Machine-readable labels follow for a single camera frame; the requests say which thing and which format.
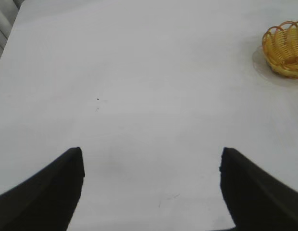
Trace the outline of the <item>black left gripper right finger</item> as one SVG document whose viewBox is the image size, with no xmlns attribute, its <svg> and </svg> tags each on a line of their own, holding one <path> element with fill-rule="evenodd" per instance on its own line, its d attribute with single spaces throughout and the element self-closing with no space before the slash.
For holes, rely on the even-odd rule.
<svg viewBox="0 0 298 231">
<path fill-rule="evenodd" d="M 223 149 L 220 188 L 235 231 L 298 231 L 298 192 L 234 148 Z"/>
</svg>

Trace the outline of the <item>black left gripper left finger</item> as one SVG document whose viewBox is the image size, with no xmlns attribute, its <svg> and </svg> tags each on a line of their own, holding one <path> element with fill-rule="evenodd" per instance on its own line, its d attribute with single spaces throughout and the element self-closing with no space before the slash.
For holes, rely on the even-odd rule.
<svg viewBox="0 0 298 231">
<path fill-rule="evenodd" d="M 65 231 L 85 178 L 82 150 L 70 148 L 0 195 L 0 231 Z"/>
</svg>

